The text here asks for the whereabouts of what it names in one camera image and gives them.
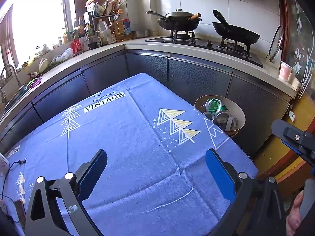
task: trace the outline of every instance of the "frying pan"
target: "frying pan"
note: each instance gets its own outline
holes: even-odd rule
[[[147,14],[159,16],[158,19],[159,25],[166,29],[172,31],[185,31],[190,32],[197,28],[199,22],[201,21],[200,18],[196,18],[195,15],[186,12],[186,15],[183,16],[163,16],[155,11],[147,11]]]
[[[223,15],[217,10],[213,11],[214,16],[221,22],[212,22],[216,32],[226,39],[231,39],[244,44],[254,44],[260,38],[259,34],[242,27],[232,26],[226,22]]]

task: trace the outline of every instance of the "cabinet door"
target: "cabinet door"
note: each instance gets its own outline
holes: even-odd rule
[[[204,95],[225,97],[231,74],[199,64],[169,59],[169,89],[194,105]]]
[[[167,57],[127,53],[130,76],[146,73],[167,87]]]
[[[233,140],[253,155],[270,136],[272,122],[283,117],[289,104],[275,94],[235,76],[232,76],[226,97],[237,103],[246,117],[245,126]]]
[[[124,54],[110,58],[83,71],[91,95],[129,77]]]
[[[90,96],[83,75],[78,75],[52,89],[50,93],[34,104],[44,122]]]
[[[1,144],[5,151],[8,151],[18,143],[18,141],[43,123],[33,107],[24,114],[19,113],[17,117],[17,122],[9,129],[7,134],[1,140]]]

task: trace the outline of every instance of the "stove burner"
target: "stove burner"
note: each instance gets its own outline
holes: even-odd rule
[[[228,49],[228,50],[231,50],[235,53],[251,57],[248,44],[245,44],[247,47],[247,49],[245,50],[245,48],[243,46],[237,44],[237,41],[235,41],[234,43],[228,42],[225,44],[224,43],[225,40],[226,40],[226,38],[222,37],[221,43],[217,47]]]
[[[234,47],[234,45],[235,45],[235,43],[232,43],[232,42],[226,43],[226,47],[233,49],[233,50],[235,49],[237,52],[241,52],[241,53],[244,52],[245,49],[243,46],[237,44],[236,47]]]
[[[184,41],[187,43],[196,43],[200,38],[195,37],[195,32],[186,32],[186,34],[179,33],[178,31],[172,31],[169,37],[163,37],[163,40]]]

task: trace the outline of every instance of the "paper cup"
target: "paper cup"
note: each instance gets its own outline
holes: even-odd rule
[[[288,64],[286,64],[285,62],[282,61],[279,78],[287,81],[291,71],[292,71],[292,67],[290,67]]]
[[[0,153],[0,176],[7,174],[9,170],[9,161]]]

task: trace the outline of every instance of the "gas stove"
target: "gas stove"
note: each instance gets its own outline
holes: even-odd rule
[[[245,49],[243,46],[238,45],[237,42],[225,43],[225,40],[225,38],[222,38],[221,43],[217,43],[205,39],[196,38],[194,32],[179,33],[178,31],[171,31],[169,37],[158,37],[146,40],[146,42],[174,43],[204,48],[234,56],[250,62],[256,66],[264,68],[258,56],[249,52],[249,45],[246,45]]]

